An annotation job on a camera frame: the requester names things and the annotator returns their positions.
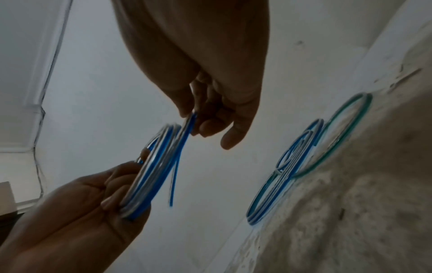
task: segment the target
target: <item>wire coil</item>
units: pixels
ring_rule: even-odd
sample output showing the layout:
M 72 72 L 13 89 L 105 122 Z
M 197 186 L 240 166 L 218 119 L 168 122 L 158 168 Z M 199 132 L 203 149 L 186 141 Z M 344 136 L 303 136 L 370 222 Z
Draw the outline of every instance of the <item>wire coil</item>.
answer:
M 136 160 L 143 166 L 120 203 L 120 214 L 123 218 L 135 220 L 139 217 L 149 207 L 175 166 L 170 190 L 170 206 L 172 206 L 181 151 L 194 127 L 195 120 L 196 115 L 190 114 L 183 126 L 178 124 L 163 126 L 146 145 L 150 154 L 146 161 L 142 161 L 141 158 Z
M 329 144 L 328 148 L 320 155 L 314 157 L 315 146 L 322 145 L 323 135 L 337 118 L 352 104 L 359 102 L 360 107 L 342 129 L 341 133 Z M 346 139 L 351 131 L 367 112 L 372 102 L 372 95 L 359 93 L 345 102 L 324 125 L 324 120 L 317 119 L 309 125 L 306 130 L 286 150 L 270 177 L 258 191 L 249 209 L 246 218 L 250 225 L 260 222 L 272 209 L 283 192 L 289 190 L 295 179 L 300 178 L 317 166 L 333 153 L 337 147 Z

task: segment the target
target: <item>coiled wire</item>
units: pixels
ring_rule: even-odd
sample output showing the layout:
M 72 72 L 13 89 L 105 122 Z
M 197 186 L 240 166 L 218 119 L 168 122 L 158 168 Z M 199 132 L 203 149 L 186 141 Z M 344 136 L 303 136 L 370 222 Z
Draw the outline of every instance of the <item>coiled wire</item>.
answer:
M 175 166 L 170 190 L 170 206 L 172 206 L 181 151 L 194 127 L 195 120 L 196 115 L 190 114 L 183 126 L 178 124 L 163 126 L 146 145 L 150 154 L 146 161 L 142 161 L 141 158 L 136 160 L 143 166 L 120 203 L 120 214 L 123 218 L 129 220 L 138 218 L 149 207 Z
M 316 149 L 315 146 L 322 144 L 320 140 L 323 139 L 323 135 L 328 131 L 329 127 L 346 109 L 356 102 L 360 104 L 360 107 L 341 133 L 336 136 L 322 154 L 314 156 L 313 150 Z M 246 212 L 248 223 L 250 225 L 255 225 L 260 222 L 273 208 L 281 194 L 289 190 L 295 179 L 310 173 L 328 158 L 363 118 L 371 102 L 371 94 L 356 94 L 345 102 L 325 125 L 322 119 L 317 119 L 312 122 L 291 144 L 288 150 L 283 153 L 276 164 L 275 170 L 258 191 L 258 194 L 253 199 Z

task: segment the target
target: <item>person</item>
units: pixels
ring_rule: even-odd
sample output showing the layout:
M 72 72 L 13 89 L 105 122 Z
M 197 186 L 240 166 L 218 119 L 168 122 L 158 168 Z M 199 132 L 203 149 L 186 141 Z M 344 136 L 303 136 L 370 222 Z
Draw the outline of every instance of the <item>person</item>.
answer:
M 178 107 L 193 109 L 192 134 L 232 127 L 221 146 L 246 135 L 258 110 L 269 40 L 267 0 L 112 0 L 120 32 L 146 76 Z M 141 157 L 148 155 L 143 150 Z M 141 232 L 150 209 L 122 219 L 118 204 L 140 165 L 78 178 L 44 197 L 0 247 L 0 272 L 103 272 Z

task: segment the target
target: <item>human hand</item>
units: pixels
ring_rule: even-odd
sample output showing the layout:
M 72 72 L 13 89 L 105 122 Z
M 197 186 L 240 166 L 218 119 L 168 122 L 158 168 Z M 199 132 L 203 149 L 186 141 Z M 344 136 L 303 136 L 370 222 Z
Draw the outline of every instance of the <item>human hand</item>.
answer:
M 141 70 L 182 117 L 195 107 L 192 134 L 211 136 L 233 123 L 221 146 L 230 149 L 239 143 L 260 102 L 268 1 L 112 2 L 123 39 Z
M 12 229 L 0 248 L 0 272 L 104 272 L 149 217 L 150 209 L 130 222 L 117 210 L 140 168 L 127 162 L 50 193 Z

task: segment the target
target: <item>dirty surface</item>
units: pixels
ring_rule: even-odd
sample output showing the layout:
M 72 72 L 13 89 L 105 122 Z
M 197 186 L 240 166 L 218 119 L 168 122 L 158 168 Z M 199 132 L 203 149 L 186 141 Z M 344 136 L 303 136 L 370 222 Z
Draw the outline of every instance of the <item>dirty surface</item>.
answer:
M 350 139 L 243 247 L 257 258 L 227 272 L 432 272 L 431 48 L 428 37 L 407 53 L 421 72 L 374 94 Z

